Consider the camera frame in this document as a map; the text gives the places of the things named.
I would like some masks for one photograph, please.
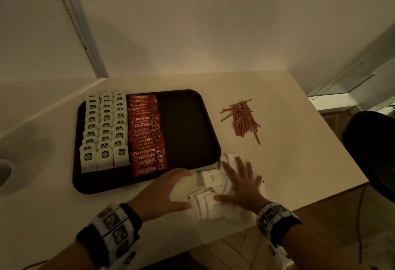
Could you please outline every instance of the pile of stirrers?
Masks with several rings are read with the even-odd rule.
[[[223,122],[226,118],[231,117],[233,115],[233,126],[235,128],[236,136],[244,137],[244,134],[248,131],[254,133],[258,144],[261,144],[256,132],[258,132],[258,127],[261,127],[252,116],[251,109],[248,107],[247,102],[252,101],[249,99],[248,101],[241,101],[237,104],[230,105],[228,109],[222,109],[221,113],[226,111],[231,111],[232,113],[229,114],[224,119],[221,119]]]

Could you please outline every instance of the black chair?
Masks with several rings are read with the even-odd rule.
[[[343,143],[373,188],[395,202],[395,119],[361,111],[347,123]]]

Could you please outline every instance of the black wrist strap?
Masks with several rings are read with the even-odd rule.
[[[266,204],[256,217],[260,231],[277,247],[291,227],[302,224],[294,213],[279,203]]]
[[[85,246],[96,266],[109,267],[139,239],[141,225],[140,217],[130,206],[112,204],[83,228],[76,240]]]

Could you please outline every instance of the person's left hand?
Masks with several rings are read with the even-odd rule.
[[[182,177],[191,175],[188,170],[182,168],[170,170],[162,174],[127,204],[140,216],[142,222],[162,217],[168,213],[187,210],[191,207],[190,203],[170,201],[170,193]]]

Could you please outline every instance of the table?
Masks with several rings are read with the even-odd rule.
[[[367,182],[289,72],[202,73],[100,79],[85,93],[193,89],[204,100],[222,152],[240,155],[262,175],[264,195],[291,210]],[[262,126],[258,145],[252,133],[234,134],[222,108],[247,100]],[[72,185],[77,108],[84,93],[61,102],[2,139],[3,157],[15,164],[9,185],[0,188],[1,269],[20,269],[49,259],[68,244],[109,203],[125,202],[150,182],[94,195]],[[188,178],[172,193],[185,199]],[[239,221],[198,221],[191,210],[145,223],[139,268],[254,225]]]

